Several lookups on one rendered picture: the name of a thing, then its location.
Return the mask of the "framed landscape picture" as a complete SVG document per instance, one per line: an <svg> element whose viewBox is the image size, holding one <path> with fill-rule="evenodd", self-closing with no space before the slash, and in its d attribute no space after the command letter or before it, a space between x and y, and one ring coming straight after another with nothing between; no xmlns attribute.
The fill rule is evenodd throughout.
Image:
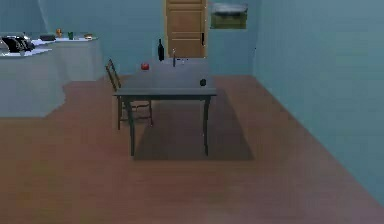
<svg viewBox="0 0 384 224"><path fill-rule="evenodd" d="M248 5L246 3L213 3L211 29L245 29Z"/></svg>

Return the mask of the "dark grey dining table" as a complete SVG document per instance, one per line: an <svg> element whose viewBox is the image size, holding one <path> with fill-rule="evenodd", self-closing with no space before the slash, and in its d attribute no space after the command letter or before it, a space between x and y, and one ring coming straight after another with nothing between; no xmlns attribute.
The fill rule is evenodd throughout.
<svg viewBox="0 0 384 224"><path fill-rule="evenodd" d="M200 86L206 79L207 85ZM134 101L198 100L204 102L202 136L205 154L209 153L208 119L209 107L217 88L209 74L205 59L191 59L181 65L152 62L148 71L140 71L129 77L114 96L120 97L126 106L130 133L130 154L135 155L135 123L131 104Z"/></svg>

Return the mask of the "brown wooden chair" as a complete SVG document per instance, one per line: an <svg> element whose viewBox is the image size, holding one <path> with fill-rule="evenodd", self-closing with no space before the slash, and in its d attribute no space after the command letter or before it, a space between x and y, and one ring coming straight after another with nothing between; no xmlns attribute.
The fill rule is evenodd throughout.
<svg viewBox="0 0 384 224"><path fill-rule="evenodd" d="M119 75L117 74L115 65L111 58L108 59L108 62L105 65L105 70L107 72L107 75L109 77L113 90L117 91L119 88L122 87L122 83ZM116 100L117 100L117 106L118 106L118 127L120 127L122 121L127 121L127 118L123 116L123 111L126 108L126 106L120 97L117 97ZM141 108L147 108L149 111L149 114L144 116L139 115L136 117L136 120L148 119L150 121L150 125L154 124L151 101L144 101L143 103L139 103L138 101L136 101L136 102L133 102L131 106L134 112L138 112Z"/></svg>

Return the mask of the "brown wooden room door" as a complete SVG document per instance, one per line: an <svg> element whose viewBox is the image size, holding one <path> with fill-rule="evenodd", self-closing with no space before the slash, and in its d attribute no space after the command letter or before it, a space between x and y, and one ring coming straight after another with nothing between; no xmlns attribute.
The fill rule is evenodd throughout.
<svg viewBox="0 0 384 224"><path fill-rule="evenodd" d="M205 58L207 0L165 0L168 55L176 49L177 58ZM205 45L201 45L201 33Z"/></svg>

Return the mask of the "pale grey kitchen counter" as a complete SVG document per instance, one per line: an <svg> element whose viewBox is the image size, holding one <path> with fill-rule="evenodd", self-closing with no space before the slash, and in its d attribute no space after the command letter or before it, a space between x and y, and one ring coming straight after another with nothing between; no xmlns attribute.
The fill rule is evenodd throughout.
<svg viewBox="0 0 384 224"><path fill-rule="evenodd" d="M65 102L65 85L103 76L96 38L38 40L32 51L0 53L0 117L44 117Z"/></svg>

